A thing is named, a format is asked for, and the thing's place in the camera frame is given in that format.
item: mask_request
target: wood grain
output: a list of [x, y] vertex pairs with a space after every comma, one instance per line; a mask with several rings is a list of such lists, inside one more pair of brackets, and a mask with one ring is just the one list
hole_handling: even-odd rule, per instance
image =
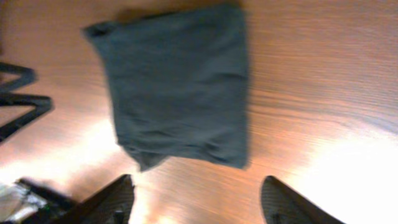
[[55, 110], [2, 145], [2, 182], [29, 176], [83, 200], [130, 173], [131, 223], [234, 224], [264, 223], [259, 188], [276, 175], [346, 223], [394, 223], [397, 1], [243, 1], [250, 166], [171, 158], [137, 171], [115, 144], [104, 71], [80, 29], [211, 3], [8, 1], [0, 60], [36, 69], [18, 92], [51, 96]]

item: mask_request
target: cloth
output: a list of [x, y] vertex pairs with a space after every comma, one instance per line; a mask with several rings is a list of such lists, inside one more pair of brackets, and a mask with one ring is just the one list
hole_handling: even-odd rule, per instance
[[244, 14], [224, 3], [84, 29], [101, 56], [118, 143], [147, 170], [167, 156], [243, 168]]

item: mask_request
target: dark blurry object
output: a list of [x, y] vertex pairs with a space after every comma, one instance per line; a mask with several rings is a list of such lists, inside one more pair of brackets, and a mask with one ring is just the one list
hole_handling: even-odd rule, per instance
[[342, 224], [273, 176], [262, 185], [261, 205], [268, 224]]
[[134, 186], [125, 174], [51, 224], [128, 224], [133, 203]]
[[168, 156], [243, 168], [244, 13], [219, 4], [84, 30], [103, 59], [118, 143], [147, 170]]
[[30, 112], [8, 122], [0, 127], [0, 143], [10, 135], [29, 124], [34, 119], [42, 116], [52, 108], [51, 99], [47, 96], [22, 95], [10, 93], [35, 80], [35, 73], [30, 68], [10, 65], [0, 62], [0, 73], [18, 75], [19, 78], [10, 82], [0, 83], [0, 107], [1, 106], [33, 106]]

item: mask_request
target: dark gray cloth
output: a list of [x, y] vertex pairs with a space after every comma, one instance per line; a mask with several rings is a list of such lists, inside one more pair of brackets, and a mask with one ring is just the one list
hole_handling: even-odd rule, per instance
[[167, 156], [243, 168], [248, 58], [232, 4], [84, 30], [100, 54], [118, 143], [146, 170]]

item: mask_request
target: black fabric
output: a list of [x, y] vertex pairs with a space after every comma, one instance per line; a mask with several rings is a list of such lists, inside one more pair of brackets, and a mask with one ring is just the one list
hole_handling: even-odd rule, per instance
[[118, 143], [141, 165], [167, 156], [243, 168], [248, 59], [232, 4], [84, 30], [103, 59]]

